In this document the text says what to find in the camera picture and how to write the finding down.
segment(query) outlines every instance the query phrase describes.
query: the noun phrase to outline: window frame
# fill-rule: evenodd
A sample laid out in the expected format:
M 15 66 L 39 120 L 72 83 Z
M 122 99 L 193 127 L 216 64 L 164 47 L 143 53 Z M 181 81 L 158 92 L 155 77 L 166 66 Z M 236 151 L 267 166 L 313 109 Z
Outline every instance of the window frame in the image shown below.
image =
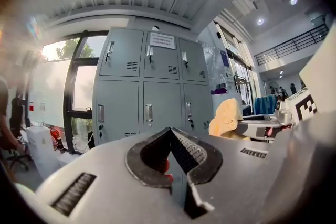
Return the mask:
M 84 31 L 83 33 L 81 33 L 80 39 L 71 57 L 64 87 L 64 98 L 63 98 L 64 132 L 68 145 L 68 151 L 70 154 L 82 154 L 79 151 L 75 151 L 75 149 L 73 148 L 72 138 L 74 134 L 72 132 L 71 118 L 92 120 L 92 108 L 91 110 L 88 111 L 77 111 L 72 109 L 77 70 L 78 67 L 80 66 L 97 66 L 99 61 L 99 57 L 80 58 L 80 55 L 89 37 L 107 36 L 107 35 L 108 31 Z
M 224 33 L 226 33 L 227 35 L 231 36 L 232 38 L 235 37 L 235 36 L 232 35 L 230 32 L 228 32 L 225 28 L 223 28 L 219 23 L 215 22 L 215 24 L 218 24 L 218 25 L 219 25 L 219 27 L 220 27 L 220 29 L 221 29 L 223 35 L 224 35 Z M 228 56 L 229 59 L 232 59 L 233 62 L 236 61 L 238 64 L 240 64 L 242 67 L 244 67 L 244 68 L 246 69 L 246 71 L 247 71 L 247 70 L 252 71 L 251 66 L 250 66 L 250 65 L 247 65 L 247 64 L 245 63 L 245 60 L 242 58 L 242 56 L 239 56 L 239 55 L 235 54 L 234 52 L 232 52 L 232 51 L 230 50 L 230 48 L 228 48 L 229 45 L 226 46 L 226 45 L 224 44 L 224 47 L 225 47 L 225 49 L 227 50 L 227 56 Z M 232 67 L 231 67 L 231 70 L 232 70 L 232 71 L 236 70 L 236 66 L 235 66 L 235 65 L 232 66 Z M 235 79 L 235 74 L 233 74 L 233 76 L 234 76 L 234 81 L 235 81 L 236 91 L 239 92 L 239 93 L 241 94 L 241 92 L 240 92 L 240 90 L 239 90 L 240 87 L 238 87 L 237 82 L 236 82 L 236 79 Z M 247 92 L 250 94 L 250 100 L 252 101 L 252 104 L 250 104 L 250 105 L 251 105 L 251 111 L 253 112 L 253 111 L 254 111 L 254 97 L 253 97 L 253 92 L 252 92 L 252 86 L 251 86 L 251 83 L 250 83 L 251 79 L 254 79 L 254 78 L 250 78 L 250 75 L 249 75 L 249 73 L 248 73 L 248 71 L 247 71 L 247 79 L 246 79 L 247 84 L 246 84 L 246 85 L 247 85 L 247 87 L 249 87 L 249 89 L 247 90 Z

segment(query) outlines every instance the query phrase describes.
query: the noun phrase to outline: locker door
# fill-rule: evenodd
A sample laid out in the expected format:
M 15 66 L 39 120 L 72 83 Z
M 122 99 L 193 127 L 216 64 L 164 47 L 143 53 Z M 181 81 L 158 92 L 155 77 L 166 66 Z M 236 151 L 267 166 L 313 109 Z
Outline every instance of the locker door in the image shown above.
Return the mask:
M 100 74 L 102 76 L 138 77 L 142 37 L 143 31 L 140 30 L 113 29 Z
M 202 45 L 184 39 L 179 39 L 179 43 L 183 79 L 207 82 L 207 70 Z
M 208 134 L 210 121 L 212 120 L 212 100 L 208 86 L 185 84 L 184 101 L 186 108 L 186 127 L 195 131 L 196 134 Z
M 98 144 L 139 133 L 139 83 L 134 81 L 97 81 Z
M 180 84 L 144 82 L 143 103 L 145 132 L 154 133 L 165 127 L 182 126 Z M 148 109 L 146 105 L 152 105 L 151 118 L 153 121 L 151 122 L 148 121 L 149 115 L 146 111 Z M 172 197 L 182 206 L 185 199 L 186 177 L 172 153 L 168 159 L 170 169 L 167 173 L 173 174 L 174 177 Z
M 143 105 L 145 132 L 156 132 L 170 126 L 182 126 L 180 84 L 144 82 Z M 148 121 L 149 111 L 152 114 L 150 122 Z
M 179 79 L 177 50 L 153 46 L 151 48 L 153 55 L 148 56 L 150 36 L 151 33 L 148 32 L 144 76 L 146 78 Z

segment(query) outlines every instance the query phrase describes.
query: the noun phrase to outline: cable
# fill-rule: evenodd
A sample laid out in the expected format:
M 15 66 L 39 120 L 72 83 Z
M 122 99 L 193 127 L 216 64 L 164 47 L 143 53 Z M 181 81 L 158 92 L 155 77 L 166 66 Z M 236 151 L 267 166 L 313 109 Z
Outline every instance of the cable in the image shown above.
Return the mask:
M 92 137 L 93 137 L 93 132 L 92 132 L 92 134 L 91 134 L 91 136 L 90 136 L 90 139 L 89 139 L 88 143 L 86 144 L 86 146 L 85 146 L 85 148 L 84 148 L 84 152 L 83 152 L 83 154 L 85 153 L 85 150 L 86 150 L 87 146 L 89 145 L 89 143 L 90 143 Z

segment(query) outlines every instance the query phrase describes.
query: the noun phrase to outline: person's arm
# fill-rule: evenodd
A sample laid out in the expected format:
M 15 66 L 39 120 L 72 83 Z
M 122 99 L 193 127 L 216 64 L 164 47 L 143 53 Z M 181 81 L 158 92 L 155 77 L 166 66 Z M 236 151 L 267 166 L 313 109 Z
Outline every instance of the person's arm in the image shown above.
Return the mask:
M 7 127 L 6 116 L 0 114 L 0 128 L 2 134 L 8 139 L 8 141 L 14 146 L 14 148 L 18 148 L 20 144 L 19 141 L 15 138 L 14 134 Z

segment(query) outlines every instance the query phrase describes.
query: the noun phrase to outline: sticker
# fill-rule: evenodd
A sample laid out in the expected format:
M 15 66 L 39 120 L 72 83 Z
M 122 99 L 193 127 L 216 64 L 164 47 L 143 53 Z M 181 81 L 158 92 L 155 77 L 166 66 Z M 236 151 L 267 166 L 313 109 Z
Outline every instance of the sticker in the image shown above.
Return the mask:
M 175 49 L 175 39 L 172 36 L 162 35 L 158 33 L 151 33 L 150 46 L 163 47 L 168 49 Z
M 308 95 L 295 105 L 299 121 L 307 120 L 317 112 L 316 105 L 311 95 Z
M 46 104 L 45 103 L 40 103 L 40 110 L 45 111 Z
M 29 102 L 29 111 L 34 111 L 34 102 Z

